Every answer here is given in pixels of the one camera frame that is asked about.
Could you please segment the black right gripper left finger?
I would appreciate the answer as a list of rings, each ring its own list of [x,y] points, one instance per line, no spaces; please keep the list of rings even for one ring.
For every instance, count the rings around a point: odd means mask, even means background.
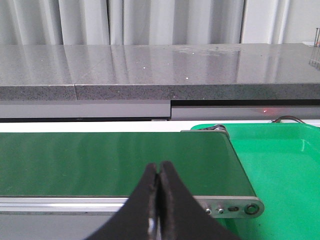
[[[158,231],[157,166],[149,163],[124,205],[88,240],[155,240]]]

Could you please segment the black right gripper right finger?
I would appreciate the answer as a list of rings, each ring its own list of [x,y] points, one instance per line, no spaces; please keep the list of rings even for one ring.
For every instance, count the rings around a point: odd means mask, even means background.
[[[163,240],[238,240],[209,216],[180,179],[174,165],[160,165],[159,219]]]

